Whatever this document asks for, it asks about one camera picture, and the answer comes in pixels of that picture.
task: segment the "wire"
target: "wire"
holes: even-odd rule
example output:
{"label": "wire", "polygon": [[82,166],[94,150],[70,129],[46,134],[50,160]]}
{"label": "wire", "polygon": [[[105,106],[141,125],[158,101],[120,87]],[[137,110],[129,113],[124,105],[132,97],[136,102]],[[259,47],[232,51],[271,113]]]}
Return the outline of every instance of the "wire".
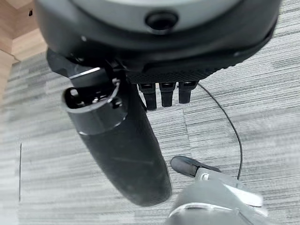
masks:
{"label": "wire", "polygon": [[233,130],[235,132],[235,135],[236,135],[236,137],[238,139],[238,142],[239,142],[239,145],[240,145],[240,168],[239,168],[238,177],[237,177],[237,179],[239,180],[240,179],[240,174],[241,174],[241,171],[242,171],[242,166],[243,166],[243,146],[242,146],[242,143],[240,141],[240,136],[239,136],[238,132],[236,131],[235,126],[232,123],[231,119],[229,118],[228,114],[222,108],[222,106],[220,105],[220,103],[215,99],[215,97],[213,97],[213,95],[205,87],[203,87],[201,84],[198,84],[198,86],[200,86],[203,90],[205,90],[206,93],[216,102],[216,104],[220,107],[220,109],[223,111],[223,113],[227,117],[230,125],[232,126],[232,128],[233,128]]}

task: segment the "camera lens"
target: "camera lens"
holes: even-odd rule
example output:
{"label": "camera lens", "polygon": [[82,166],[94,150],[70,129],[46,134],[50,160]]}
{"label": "camera lens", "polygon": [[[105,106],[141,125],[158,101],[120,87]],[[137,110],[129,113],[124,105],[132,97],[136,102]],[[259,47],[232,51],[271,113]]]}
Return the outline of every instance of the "camera lens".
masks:
{"label": "camera lens", "polygon": [[147,16],[146,24],[153,34],[168,33],[177,23],[178,16],[173,12],[154,12]]}

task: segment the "wooden cabinet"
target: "wooden cabinet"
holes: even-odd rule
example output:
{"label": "wooden cabinet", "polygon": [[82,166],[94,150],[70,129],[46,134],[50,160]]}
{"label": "wooden cabinet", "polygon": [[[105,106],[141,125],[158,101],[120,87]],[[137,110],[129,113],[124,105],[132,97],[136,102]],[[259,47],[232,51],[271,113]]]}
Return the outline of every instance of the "wooden cabinet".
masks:
{"label": "wooden cabinet", "polygon": [[0,0],[0,102],[12,64],[46,49],[33,1]]}

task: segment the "rubber grip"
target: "rubber grip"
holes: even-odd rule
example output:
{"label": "rubber grip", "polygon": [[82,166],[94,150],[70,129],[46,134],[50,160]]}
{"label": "rubber grip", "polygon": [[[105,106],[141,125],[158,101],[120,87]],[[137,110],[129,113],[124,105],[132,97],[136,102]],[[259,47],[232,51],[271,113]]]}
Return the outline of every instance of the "rubber grip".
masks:
{"label": "rubber grip", "polygon": [[136,85],[130,88],[125,120],[104,133],[80,136],[107,178],[127,199],[153,206],[171,195],[169,173]]}

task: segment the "gray carpet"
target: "gray carpet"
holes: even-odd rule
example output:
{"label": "gray carpet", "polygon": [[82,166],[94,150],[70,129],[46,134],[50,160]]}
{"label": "gray carpet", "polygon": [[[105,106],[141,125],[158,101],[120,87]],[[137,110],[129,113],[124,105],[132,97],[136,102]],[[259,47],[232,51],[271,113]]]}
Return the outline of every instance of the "gray carpet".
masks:
{"label": "gray carpet", "polygon": [[[201,81],[240,134],[241,180],[263,194],[274,222],[289,225],[300,224],[299,40],[300,2],[285,0],[267,46]],[[237,175],[240,149],[225,115],[201,88],[187,105],[178,104],[176,90],[174,107],[148,113],[169,166],[173,196],[155,207],[131,204],[106,179],[62,110],[61,92],[69,86],[68,79],[49,70],[44,54],[13,67],[1,107],[1,224],[162,224],[176,195],[193,182],[170,168],[173,156]]]}

